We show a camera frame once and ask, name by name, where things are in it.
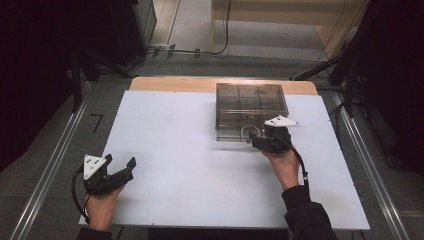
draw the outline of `clear plastic box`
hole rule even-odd
[[[261,135],[265,120],[288,114],[281,85],[218,83],[216,86],[217,141],[249,142],[249,132]]]

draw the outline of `gray floor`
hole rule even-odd
[[[177,38],[177,35],[173,36],[174,43]],[[313,35],[310,35],[309,38],[316,39]],[[311,44],[305,43],[304,46],[306,49],[307,45],[314,49],[316,44],[315,41]],[[247,55],[230,55],[220,58],[202,55],[200,58],[195,58],[193,55],[174,54],[171,58],[167,58],[166,53],[161,53],[157,57],[146,59],[131,72],[140,76],[232,76],[287,79],[308,68],[316,60],[316,56],[310,59],[296,58],[293,55],[270,58],[259,53],[258,56],[252,57],[254,50]],[[325,72],[320,73],[320,77],[323,78],[327,75]],[[328,90],[328,86],[321,84],[322,82],[318,81],[318,78],[314,77],[314,80],[316,80],[317,86],[322,88],[319,90],[319,94],[330,111],[336,106],[332,98],[332,90]],[[93,84],[87,108],[65,152],[63,161],[59,165],[47,196],[34,219],[27,239],[75,239],[79,229],[79,214],[73,205],[70,193],[72,175],[80,166],[85,154],[102,154],[122,95],[129,85],[129,79],[123,79],[117,75],[104,75],[99,83]],[[16,226],[28,197],[36,187],[38,179],[71,117],[71,108],[72,99],[69,99],[40,132],[30,149],[0,173],[0,239],[8,239]],[[103,114],[104,116],[95,133],[93,130],[98,118],[91,114]],[[424,210],[424,179],[415,173],[398,172],[388,167],[384,149],[376,138],[371,125],[363,119],[357,109],[355,109],[355,119],[372,153],[374,162],[401,213]],[[363,234],[366,239],[393,239],[380,204],[352,146],[349,134],[343,124],[340,126],[341,147],[358,194],[363,199],[362,204],[371,226],[371,230],[364,231]],[[83,195],[81,182],[79,182],[78,193],[80,196]],[[404,214],[402,220],[412,239],[424,239],[422,215],[421,217],[412,217]],[[118,230],[118,226],[115,226],[114,236]],[[352,239],[350,231],[338,231],[337,234],[340,239]],[[359,232],[354,232],[353,235],[354,239],[362,239]],[[121,239],[147,239],[147,229],[127,227]]]

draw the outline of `black cable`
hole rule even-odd
[[[367,239],[365,238],[364,231],[359,230],[359,234],[361,234],[361,237],[362,237],[362,239],[363,239],[363,240],[367,240]]]
[[[224,48],[219,52],[203,52],[203,51],[190,51],[190,50],[179,50],[179,49],[168,49],[164,50],[164,52],[171,52],[171,53],[194,53],[194,54],[209,54],[209,55],[220,55],[225,51],[225,49],[228,48],[228,40],[229,40],[229,33],[228,33],[228,23],[230,21],[230,14],[231,14],[231,0],[228,2],[228,9],[227,9],[227,17],[225,19],[225,46]]]
[[[81,215],[85,218],[86,223],[90,223],[90,218],[85,213],[85,210],[83,210],[78,202],[77,194],[75,192],[75,180],[77,176],[80,173],[83,173],[84,171],[84,165],[82,164],[77,171],[75,171],[74,176],[72,177],[72,183],[71,183],[71,192],[72,192],[72,199],[74,200],[75,206],[77,207],[78,211],[81,213]]]
[[[122,232],[124,231],[124,229],[125,229],[124,226],[122,226],[121,229],[119,229],[118,236],[116,236],[116,240],[119,240],[121,238],[121,235],[122,235]]]
[[[365,2],[366,2],[366,0],[364,0],[364,1],[362,2],[361,7],[360,7],[360,8],[359,8],[359,10],[356,12],[355,17],[353,18],[352,22],[351,22],[351,23],[350,23],[350,25],[349,25],[349,29],[352,29],[352,26],[353,26],[353,24],[355,23],[356,18],[358,17],[359,13],[361,12],[362,8],[363,8],[363,7],[364,7],[364,5],[365,5]],[[336,22],[336,25],[334,25],[333,29],[331,30],[330,36],[332,36],[332,35],[333,35],[333,31],[334,31],[335,27],[337,26],[338,21],[340,20],[340,18],[342,17],[342,15],[343,15],[343,12],[342,12],[342,14],[339,16],[339,18],[338,18],[338,20],[337,20],[337,22]],[[350,34],[348,37],[344,38],[342,41],[340,41],[340,43],[338,43],[338,44],[337,44],[334,48],[332,48],[332,49],[331,49],[330,51],[328,51],[328,52],[331,52],[331,51],[333,51],[334,49],[338,48],[340,45],[344,44],[344,41],[345,41],[346,39],[350,38],[351,36],[352,36],[352,34]],[[301,73],[299,73],[299,74],[295,75],[295,76],[293,77],[293,80],[294,80],[294,79],[295,79],[298,75],[300,75],[300,74],[302,74],[302,73],[304,73],[304,72],[309,71],[310,69],[312,69],[312,65],[314,65],[314,68],[317,66],[318,61],[319,61],[321,58],[323,58],[323,57],[325,56],[325,55],[322,55],[322,54],[324,53],[324,51],[325,51],[325,47],[324,47],[323,51],[321,52],[320,56],[318,57],[318,59],[317,59],[315,62],[313,62],[311,65],[309,65],[309,67],[307,67],[307,68],[303,69],[303,71],[302,71]]]
[[[305,186],[305,188],[306,188],[306,190],[308,191],[308,193],[309,193],[309,179],[308,179],[308,172],[306,171],[306,169],[305,169],[305,164],[303,163],[303,159],[302,159],[302,157],[300,156],[300,154],[297,152],[297,150],[293,147],[293,146],[291,146],[291,145],[289,145],[284,139],[282,139],[281,137],[279,137],[278,135],[276,135],[276,134],[272,134],[274,137],[276,137],[276,138],[278,138],[279,140],[281,140],[286,146],[288,146],[289,148],[290,148],[290,150],[292,150],[293,151],[293,153],[294,153],[294,155],[296,156],[296,158],[297,158],[297,161],[299,161],[299,164],[300,164],[300,167],[302,168],[302,175],[303,175],[303,185]]]

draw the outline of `human hand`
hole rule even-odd
[[[279,155],[265,151],[261,151],[261,153],[271,162],[284,191],[299,185],[299,161],[291,149]]]
[[[89,197],[88,194],[85,195],[85,201],[90,198],[86,204],[87,213],[90,217],[89,228],[98,231],[110,231],[118,205],[118,195],[124,187],[125,185],[104,196],[91,195]]]

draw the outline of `white table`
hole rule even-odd
[[[301,124],[290,132],[312,199],[324,205],[334,229],[369,229],[321,97],[286,100],[290,117]],[[104,155],[113,155],[110,173],[133,156],[137,167],[114,223],[287,228],[268,160],[246,143],[216,142],[214,126],[214,93],[126,92]]]

